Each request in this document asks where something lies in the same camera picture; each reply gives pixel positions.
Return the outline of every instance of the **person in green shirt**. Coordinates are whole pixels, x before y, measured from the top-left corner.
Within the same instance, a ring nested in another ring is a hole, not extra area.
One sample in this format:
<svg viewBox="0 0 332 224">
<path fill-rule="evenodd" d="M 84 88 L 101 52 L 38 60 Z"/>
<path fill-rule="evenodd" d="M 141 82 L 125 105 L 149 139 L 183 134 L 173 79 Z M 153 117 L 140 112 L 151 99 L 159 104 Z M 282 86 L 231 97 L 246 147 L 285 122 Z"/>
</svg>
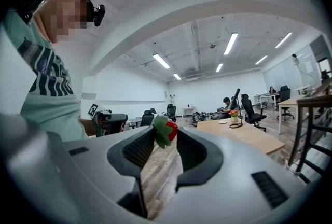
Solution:
<svg viewBox="0 0 332 224">
<path fill-rule="evenodd" d="M 79 119 L 80 102 L 71 88 L 71 78 L 52 44 L 68 38 L 71 29 L 86 27 L 90 0 L 44 0 L 26 24 L 9 11 L 3 25 L 9 39 L 35 72 L 21 115 L 45 131 L 73 141 L 96 134 L 92 120 Z"/>
</svg>

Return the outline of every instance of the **flower pot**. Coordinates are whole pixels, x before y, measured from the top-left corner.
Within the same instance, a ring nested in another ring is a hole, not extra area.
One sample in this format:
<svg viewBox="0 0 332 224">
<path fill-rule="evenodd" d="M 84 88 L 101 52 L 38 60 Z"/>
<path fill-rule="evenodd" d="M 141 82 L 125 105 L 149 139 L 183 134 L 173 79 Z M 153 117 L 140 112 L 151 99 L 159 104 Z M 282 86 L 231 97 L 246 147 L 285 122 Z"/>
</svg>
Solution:
<svg viewBox="0 0 332 224">
<path fill-rule="evenodd" d="M 230 118 L 230 121 L 231 121 L 231 122 L 238 122 L 238 121 L 239 121 L 239 118 L 238 118 L 237 116 L 235 116 L 235 117 L 232 116 L 232 117 Z"/>
</svg>

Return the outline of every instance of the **fluorescent light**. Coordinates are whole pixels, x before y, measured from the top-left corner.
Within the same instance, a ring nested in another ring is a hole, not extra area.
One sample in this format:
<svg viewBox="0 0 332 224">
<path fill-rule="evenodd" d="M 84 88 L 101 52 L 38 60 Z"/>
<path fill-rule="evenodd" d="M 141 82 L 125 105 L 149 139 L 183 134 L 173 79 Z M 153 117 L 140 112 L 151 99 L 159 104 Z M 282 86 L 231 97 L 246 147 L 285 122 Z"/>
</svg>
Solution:
<svg viewBox="0 0 332 224">
<path fill-rule="evenodd" d="M 177 80 L 181 80 L 180 77 L 178 76 L 178 74 L 173 74 L 173 76 L 175 76 L 177 78 Z"/>
<path fill-rule="evenodd" d="M 229 43 L 227 45 L 226 51 L 224 52 L 224 55 L 229 54 L 230 49 L 232 49 L 233 44 L 234 44 L 237 36 L 238 36 L 238 33 L 232 33 L 232 35 L 230 36 Z"/>
<path fill-rule="evenodd" d="M 279 46 L 280 46 L 285 40 L 287 40 L 287 38 L 290 37 L 292 34 L 293 34 L 292 32 L 289 32 L 289 33 L 286 35 L 286 37 L 284 37 L 284 38 L 282 39 L 282 41 L 279 42 L 279 44 L 276 46 L 276 48 L 278 48 L 278 47 L 279 47 Z"/>
<path fill-rule="evenodd" d="M 261 61 L 263 61 L 266 57 L 267 57 L 267 55 L 264 56 L 262 59 L 260 59 L 256 64 L 259 64 L 259 63 L 260 63 Z"/>
<path fill-rule="evenodd" d="M 166 69 L 170 68 L 169 65 L 167 65 L 167 63 L 158 55 L 158 54 L 155 54 L 154 56 L 154 59 L 156 59 L 159 63 L 162 64 L 163 67 L 165 67 Z"/>
<path fill-rule="evenodd" d="M 223 66 L 223 64 L 219 64 L 216 73 L 220 71 L 220 69 L 221 69 L 222 66 Z"/>
</svg>

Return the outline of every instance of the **red and green toy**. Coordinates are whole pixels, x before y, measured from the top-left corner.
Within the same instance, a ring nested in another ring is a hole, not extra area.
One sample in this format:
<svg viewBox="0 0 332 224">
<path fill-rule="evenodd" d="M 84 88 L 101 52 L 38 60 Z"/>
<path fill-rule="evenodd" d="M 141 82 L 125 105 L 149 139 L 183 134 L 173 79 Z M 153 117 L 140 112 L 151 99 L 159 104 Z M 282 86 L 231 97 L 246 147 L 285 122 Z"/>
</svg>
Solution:
<svg viewBox="0 0 332 224">
<path fill-rule="evenodd" d="M 177 125 L 175 122 L 168 120 L 167 116 L 157 116 L 155 118 L 154 128 L 156 132 L 156 142 L 159 147 L 165 148 L 170 146 L 177 134 Z"/>
</svg>

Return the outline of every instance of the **curved white beam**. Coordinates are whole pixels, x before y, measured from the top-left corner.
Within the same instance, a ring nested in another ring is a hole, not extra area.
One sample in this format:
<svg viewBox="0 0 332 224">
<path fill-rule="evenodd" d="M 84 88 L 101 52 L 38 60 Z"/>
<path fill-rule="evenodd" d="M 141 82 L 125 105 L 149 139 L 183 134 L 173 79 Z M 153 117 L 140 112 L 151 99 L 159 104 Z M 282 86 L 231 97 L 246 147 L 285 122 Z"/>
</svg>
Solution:
<svg viewBox="0 0 332 224">
<path fill-rule="evenodd" d="M 309 0 L 133 0 L 99 37 L 91 74 L 156 34 L 194 19 L 227 13 L 265 13 L 297 20 L 327 34 L 330 31 L 322 11 Z"/>
</svg>

